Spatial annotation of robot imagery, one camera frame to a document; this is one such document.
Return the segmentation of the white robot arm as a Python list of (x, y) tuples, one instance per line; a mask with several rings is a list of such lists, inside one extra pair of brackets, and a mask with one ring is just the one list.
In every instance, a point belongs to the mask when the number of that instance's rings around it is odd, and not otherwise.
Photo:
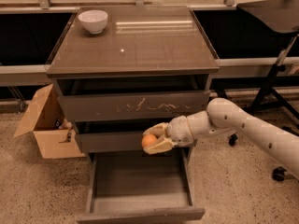
[(224, 98), (212, 99), (205, 111), (159, 123), (143, 132), (142, 147), (148, 154), (186, 147), (202, 136), (245, 135), (284, 170), (299, 178), (299, 136), (253, 117)]

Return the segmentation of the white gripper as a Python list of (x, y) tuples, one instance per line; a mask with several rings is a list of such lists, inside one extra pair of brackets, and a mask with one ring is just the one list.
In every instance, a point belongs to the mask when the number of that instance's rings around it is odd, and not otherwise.
[(148, 128), (143, 134), (155, 135), (157, 140), (152, 145), (143, 147), (143, 150), (146, 153), (153, 155), (169, 151), (174, 145), (177, 147), (186, 147), (193, 144), (195, 138), (192, 133), (192, 122), (193, 115), (180, 116), (172, 119), (168, 124), (162, 122)]

